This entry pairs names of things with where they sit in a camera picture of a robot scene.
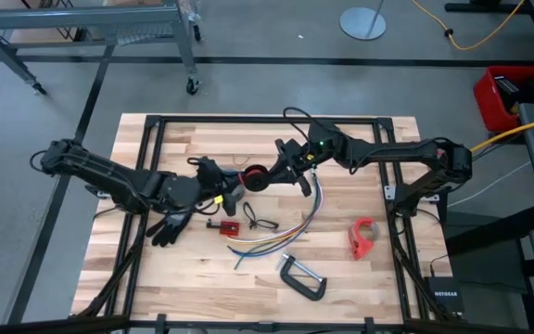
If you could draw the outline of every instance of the wooden table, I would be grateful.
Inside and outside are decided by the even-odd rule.
[[[134,168],[145,118],[145,114],[122,115],[111,155],[114,161]],[[415,118],[396,117],[393,121],[397,141],[419,140]],[[370,126],[340,125],[340,128],[353,137],[374,141]],[[154,136],[152,133],[148,152],[152,150]],[[215,159],[222,167],[271,166],[275,162],[273,142],[277,138],[304,142],[288,124],[169,123],[159,170],[194,175],[195,168],[186,163],[186,158],[203,155]],[[150,156],[147,154],[146,167]],[[419,163],[402,163],[401,169],[407,183],[426,172],[426,167]],[[196,214],[175,245],[152,247],[146,239],[132,319],[155,320],[157,314],[166,314],[170,320],[182,321],[361,323],[371,316],[377,324],[402,323],[377,164],[350,176],[347,170],[328,161],[319,166],[317,173],[323,186],[323,208],[308,233],[286,250],[318,275],[328,277],[327,292],[320,301],[309,301],[280,279],[275,265],[282,250],[258,259],[246,259],[234,270],[238,257],[226,248],[226,239],[205,227],[207,217]],[[292,185],[270,186],[261,193],[247,192],[244,200],[252,205],[258,218],[279,222],[282,230],[297,225],[313,204],[313,198],[304,198],[299,186]],[[98,210],[112,206],[111,201],[101,200]],[[431,204],[422,203],[420,208],[437,213]],[[123,217],[123,212],[111,212],[95,220],[73,313],[81,311],[110,277]],[[215,218],[225,217],[220,211]],[[361,217],[377,221],[381,238],[365,258],[354,261],[348,228]],[[148,226],[159,219],[159,215],[150,214]],[[247,221],[241,203],[235,219],[241,223]],[[442,229],[434,217],[420,213],[413,218],[413,232],[425,275],[430,261],[446,254]],[[250,231],[241,225],[241,238],[269,234],[261,229]],[[434,269],[439,276],[451,275],[447,258],[435,261]],[[417,315],[413,282],[406,273],[405,276],[412,314]],[[124,278],[116,314],[122,310],[125,282]]]

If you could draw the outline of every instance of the red container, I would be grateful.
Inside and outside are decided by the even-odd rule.
[[[481,117],[489,131],[500,133],[512,130],[519,125],[518,115],[506,111],[494,77],[503,75],[518,87],[523,87],[529,79],[534,79],[534,67],[491,66],[475,85],[475,99]]]

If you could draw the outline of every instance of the concrete floor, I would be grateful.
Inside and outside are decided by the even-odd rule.
[[[458,40],[469,45],[489,33],[504,15],[447,14],[444,2],[421,0],[447,20]],[[338,28],[351,6],[374,0],[212,0],[202,3],[203,45],[198,56],[340,57],[534,60],[534,26],[515,17],[503,32],[475,52],[450,47],[441,28],[408,1],[387,1],[388,31],[359,42]],[[21,54],[100,55],[101,48],[29,49]],[[173,45],[130,45],[116,55],[175,55]],[[25,266],[54,180],[36,173],[28,158],[50,140],[71,137],[94,79],[96,64],[28,64],[50,96],[31,89],[0,63],[0,322]],[[196,96],[184,91],[181,65],[112,64],[102,87],[84,145],[107,156],[123,112],[280,113],[297,106],[312,114],[413,115],[422,137],[444,135],[467,146],[486,131],[472,87],[484,69],[377,68],[317,65],[199,65],[202,86]],[[477,162],[475,177],[451,196],[456,201],[528,161],[524,147],[506,147]],[[483,195],[455,206],[457,212],[506,216],[534,205],[534,176],[526,168]],[[67,316],[77,285],[95,212],[96,199],[79,180],[70,190],[25,321]],[[505,261],[506,249],[452,259],[466,280],[504,282],[522,287]],[[492,270],[479,273],[484,261]],[[464,288],[472,321],[520,326],[519,298],[487,287]]]

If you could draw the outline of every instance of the caster wheel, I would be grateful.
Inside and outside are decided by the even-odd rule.
[[[199,80],[189,79],[189,81],[186,82],[186,93],[188,93],[189,95],[194,95],[198,89]]]
[[[48,93],[46,93],[45,89],[39,83],[33,84],[32,89],[34,90],[35,94],[41,94],[44,96],[48,95]]]
[[[201,42],[201,31],[199,30],[198,25],[193,26],[193,35],[195,36],[195,40],[199,43]]]

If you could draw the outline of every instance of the black glove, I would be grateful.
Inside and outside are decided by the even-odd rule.
[[[174,244],[178,235],[191,220],[193,212],[168,213],[162,220],[148,228],[146,237],[152,238],[152,246],[165,247],[170,242]]]

